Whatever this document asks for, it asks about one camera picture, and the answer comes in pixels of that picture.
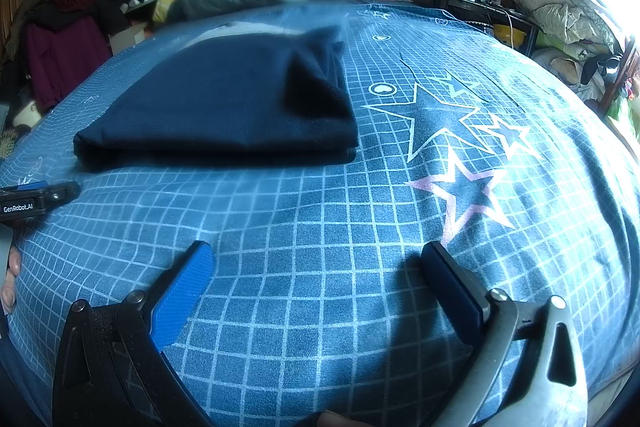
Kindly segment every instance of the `folded navy cloth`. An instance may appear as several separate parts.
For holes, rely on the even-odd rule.
[[[140,152],[225,165],[351,161],[357,127],[339,31],[245,34],[189,45],[77,133],[74,152],[94,168]]]

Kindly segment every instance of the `star pattern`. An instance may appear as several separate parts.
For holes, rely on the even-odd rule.
[[[373,17],[382,17],[385,21],[391,17],[391,13],[384,13],[375,10],[364,10],[363,12],[358,11],[359,15],[371,15]]]
[[[472,98],[480,100],[478,95],[473,92],[474,89],[478,89],[478,87],[480,86],[480,82],[469,82],[468,84],[463,84],[462,82],[460,82],[460,79],[458,77],[453,76],[451,73],[449,73],[449,71],[447,71],[447,76],[445,76],[444,78],[437,76],[428,76],[427,79],[447,87],[447,89],[449,89],[449,96],[451,98],[455,98],[460,94],[468,94]]]
[[[511,160],[518,150],[542,159],[538,151],[533,149],[527,141],[527,134],[529,134],[530,131],[529,127],[509,125],[502,118],[495,116],[493,113],[489,113],[489,116],[493,120],[491,125],[474,125],[473,127],[495,136],[500,140],[500,145],[502,146],[508,160]]]
[[[462,176],[456,177],[456,171]],[[471,173],[453,148],[449,147],[446,174],[432,174],[406,184],[418,190],[431,192],[447,202],[441,240],[443,247],[446,247],[474,214],[484,214],[504,227],[514,228],[494,193],[494,188],[506,174],[507,171],[504,169]]]
[[[449,134],[471,147],[494,154],[466,120],[480,111],[479,107],[445,102],[414,83],[413,102],[379,103],[365,105],[369,109],[391,116],[405,118],[411,122],[407,162],[413,160],[436,136]]]

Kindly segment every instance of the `bedside table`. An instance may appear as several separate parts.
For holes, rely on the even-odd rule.
[[[481,2],[471,2],[468,0],[412,0],[419,6],[425,8],[437,8],[446,10],[456,19],[465,22],[483,22],[487,24],[504,24],[509,25],[509,18],[503,8],[497,8],[491,4]],[[514,28],[526,33],[524,43],[516,48],[520,53],[530,57],[536,48],[536,39],[538,38],[539,28],[527,21],[523,15],[511,16],[511,25]]]

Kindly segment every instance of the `screw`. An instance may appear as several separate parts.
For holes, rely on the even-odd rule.
[[[81,312],[82,310],[84,310],[85,306],[86,306],[86,301],[84,299],[78,299],[76,302],[71,304],[71,311],[76,313]]]
[[[562,297],[559,297],[558,295],[551,296],[551,304],[553,304],[553,306],[555,306],[559,310],[564,309],[566,306],[566,302],[564,302],[564,299]]]
[[[500,288],[494,288],[493,290],[491,290],[489,292],[489,295],[491,295],[491,298],[494,301],[503,302],[503,301],[506,301],[508,299],[507,294],[504,291],[502,291]]]
[[[127,295],[127,302],[130,304],[138,304],[145,298],[145,293],[142,290],[133,290]]]

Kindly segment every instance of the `blue grid bed sheet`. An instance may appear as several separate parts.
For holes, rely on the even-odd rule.
[[[354,162],[82,171],[78,130],[188,39],[236,20],[342,27]],[[640,326],[639,174],[553,76],[439,10],[316,3],[175,26],[109,60],[2,165],[2,185],[82,184],[17,239],[12,338],[50,385],[71,302],[118,302],[200,239],[215,277],[165,352],[216,425],[284,427],[325,408],[417,425],[468,355],[418,269],[437,239],[487,287],[564,296],[596,391]]]

